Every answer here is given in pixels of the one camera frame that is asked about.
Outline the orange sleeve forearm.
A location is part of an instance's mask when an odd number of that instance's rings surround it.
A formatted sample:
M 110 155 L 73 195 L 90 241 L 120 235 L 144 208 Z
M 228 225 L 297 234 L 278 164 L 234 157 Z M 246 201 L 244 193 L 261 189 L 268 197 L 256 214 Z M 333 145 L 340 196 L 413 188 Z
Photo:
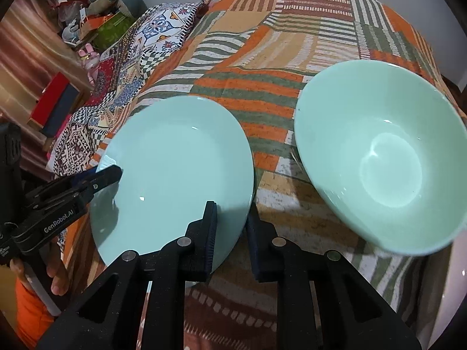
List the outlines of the orange sleeve forearm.
M 44 333 L 54 323 L 54 317 L 34 293 L 16 279 L 15 293 L 17 300 L 18 337 L 28 349 L 34 349 Z

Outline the left hand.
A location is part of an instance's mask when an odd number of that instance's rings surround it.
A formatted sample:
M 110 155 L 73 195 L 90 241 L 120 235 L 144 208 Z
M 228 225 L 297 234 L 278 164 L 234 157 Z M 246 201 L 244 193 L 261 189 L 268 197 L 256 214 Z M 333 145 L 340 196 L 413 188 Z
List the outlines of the left hand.
M 15 274 L 21 284 L 32 292 L 33 289 L 25 276 L 25 267 L 23 262 L 18 258 L 13 258 L 10 261 L 10 269 Z M 58 237 L 54 237 L 49 245 L 47 258 L 47 274 L 52 279 L 51 292 L 54 295 L 64 295 L 67 293 L 70 279 L 65 265 L 62 262 L 61 250 L 58 244 Z

